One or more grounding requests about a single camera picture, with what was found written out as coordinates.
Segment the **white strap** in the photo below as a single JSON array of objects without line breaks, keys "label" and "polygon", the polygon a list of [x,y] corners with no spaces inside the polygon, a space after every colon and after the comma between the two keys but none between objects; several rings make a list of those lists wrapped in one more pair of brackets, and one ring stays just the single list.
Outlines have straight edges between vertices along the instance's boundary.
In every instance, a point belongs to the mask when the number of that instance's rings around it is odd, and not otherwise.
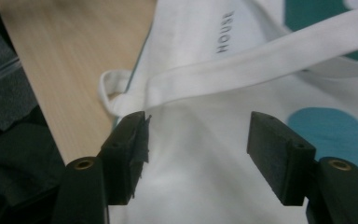
[{"label": "white strap", "polygon": [[169,70],[147,84],[145,108],[252,86],[358,50],[358,9],[219,61]]},{"label": "white strap", "polygon": [[112,70],[104,72],[100,77],[98,93],[104,107],[110,114],[115,114],[115,101],[109,100],[109,95],[124,92],[131,77],[131,71]]},{"label": "white strap", "polygon": [[308,68],[322,77],[358,77],[358,62],[346,57],[337,57]]}]

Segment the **wooden table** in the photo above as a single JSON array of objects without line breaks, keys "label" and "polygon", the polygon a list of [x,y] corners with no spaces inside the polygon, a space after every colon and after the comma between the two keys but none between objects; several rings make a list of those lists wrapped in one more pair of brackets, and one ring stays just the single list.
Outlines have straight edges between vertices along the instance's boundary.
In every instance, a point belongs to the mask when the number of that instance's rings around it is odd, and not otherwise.
[{"label": "wooden table", "polygon": [[99,76],[132,69],[156,0],[0,0],[0,14],[65,163],[95,156],[113,117]]}]

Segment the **teal pattern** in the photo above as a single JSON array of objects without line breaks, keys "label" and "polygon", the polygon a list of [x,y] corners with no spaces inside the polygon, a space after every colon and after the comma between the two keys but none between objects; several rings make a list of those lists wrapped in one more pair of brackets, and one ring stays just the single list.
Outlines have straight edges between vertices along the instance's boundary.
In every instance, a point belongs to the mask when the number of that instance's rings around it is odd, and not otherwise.
[{"label": "teal pattern", "polygon": [[[297,31],[347,11],[343,0],[286,0],[284,20],[287,27]],[[346,57],[358,61],[358,51]]]},{"label": "teal pattern", "polygon": [[288,119],[288,126],[313,144],[316,160],[338,157],[358,166],[358,119],[333,108],[309,107]]}]

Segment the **brass screw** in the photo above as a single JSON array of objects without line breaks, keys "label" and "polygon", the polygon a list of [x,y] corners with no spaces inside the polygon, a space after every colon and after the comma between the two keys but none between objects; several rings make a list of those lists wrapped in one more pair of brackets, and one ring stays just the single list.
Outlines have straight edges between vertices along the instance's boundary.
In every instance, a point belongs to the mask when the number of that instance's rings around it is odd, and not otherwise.
[{"label": "brass screw", "polygon": [[93,160],[85,159],[82,161],[78,161],[77,164],[75,165],[75,169],[76,170],[86,170],[86,169],[89,169],[93,164],[94,164]]},{"label": "brass screw", "polygon": [[341,171],[349,171],[351,170],[351,166],[347,164],[345,161],[331,160],[328,162],[334,168]]}]

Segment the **white tote bag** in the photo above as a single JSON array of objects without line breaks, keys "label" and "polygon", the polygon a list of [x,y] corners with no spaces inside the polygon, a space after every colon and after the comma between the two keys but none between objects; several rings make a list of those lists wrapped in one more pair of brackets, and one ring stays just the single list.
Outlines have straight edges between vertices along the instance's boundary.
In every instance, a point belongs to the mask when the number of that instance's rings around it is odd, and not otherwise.
[{"label": "white tote bag", "polygon": [[309,140],[317,159],[358,165],[358,60],[339,57],[358,50],[358,1],[333,2],[348,12],[290,32],[290,0],[158,1],[134,71],[101,77],[110,113],[153,117],[136,197],[111,207],[112,223],[307,223],[305,207],[280,204],[246,145],[259,111]]}]

